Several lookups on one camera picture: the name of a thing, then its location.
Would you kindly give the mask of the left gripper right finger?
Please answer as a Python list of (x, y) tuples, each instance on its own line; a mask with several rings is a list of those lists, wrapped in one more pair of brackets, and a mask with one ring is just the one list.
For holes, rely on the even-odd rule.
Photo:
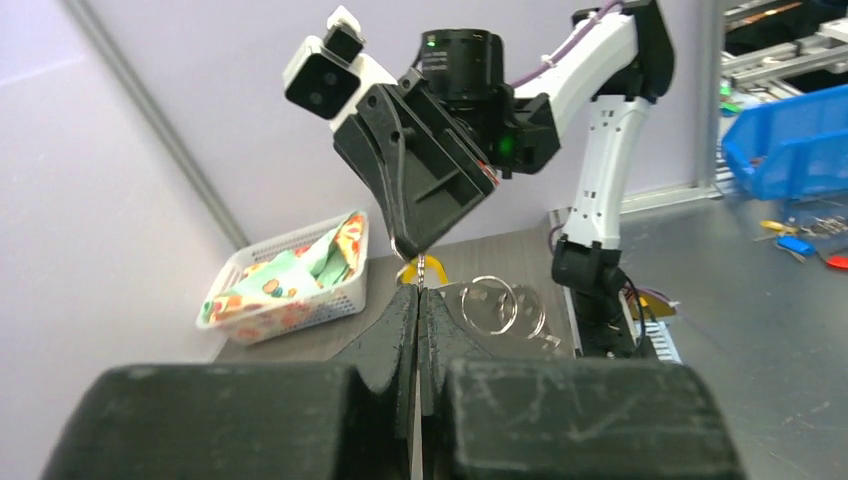
[(427, 479), (744, 479), (721, 409), (692, 368), (657, 360), (498, 357), (419, 303)]

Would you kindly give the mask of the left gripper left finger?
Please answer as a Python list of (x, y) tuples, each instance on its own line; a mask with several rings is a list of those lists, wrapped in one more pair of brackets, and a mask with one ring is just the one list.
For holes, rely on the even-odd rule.
[(320, 362), (138, 364), (89, 387), (46, 479), (407, 479), (419, 292)]

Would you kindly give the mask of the silver keyring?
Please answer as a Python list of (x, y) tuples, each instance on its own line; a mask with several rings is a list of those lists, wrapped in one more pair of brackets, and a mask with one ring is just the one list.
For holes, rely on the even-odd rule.
[(518, 308), (514, 288), (497, 276), (478, 276), (460, 290), (463, 320), (483, 335), (507, 334), (517, 320)]

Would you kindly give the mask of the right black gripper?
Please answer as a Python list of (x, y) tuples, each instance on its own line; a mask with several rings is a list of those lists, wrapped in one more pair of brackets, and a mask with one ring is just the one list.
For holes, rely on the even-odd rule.
[(495, 189), (483, 154), (417, 74), (369, 88), (333, 142), (376, 200), (403, 260), (440, 241)]

